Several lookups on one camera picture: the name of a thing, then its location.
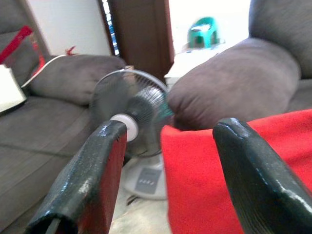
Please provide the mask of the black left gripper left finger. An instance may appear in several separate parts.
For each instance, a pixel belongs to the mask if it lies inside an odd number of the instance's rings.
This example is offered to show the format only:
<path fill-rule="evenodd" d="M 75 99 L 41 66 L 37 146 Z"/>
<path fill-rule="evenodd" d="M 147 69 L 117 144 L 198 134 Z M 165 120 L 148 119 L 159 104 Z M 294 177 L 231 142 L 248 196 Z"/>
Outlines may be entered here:
<path fill-rule="evenodd" d="M 107 234 L 123 166 L 126 125 L 102 123 L 62 169 L 27 234 Z"/>

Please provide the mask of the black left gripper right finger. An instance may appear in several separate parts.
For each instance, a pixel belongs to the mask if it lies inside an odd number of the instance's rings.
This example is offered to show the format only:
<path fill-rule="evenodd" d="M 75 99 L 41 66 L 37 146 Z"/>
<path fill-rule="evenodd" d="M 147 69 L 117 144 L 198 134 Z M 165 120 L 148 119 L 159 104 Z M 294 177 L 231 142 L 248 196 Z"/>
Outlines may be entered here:
<path fill-rule="evenodd" d="M 221 119 L 213 138 L 244 233 L 311 233 L 312 194 L 264 138 L 236 118 Z"/>

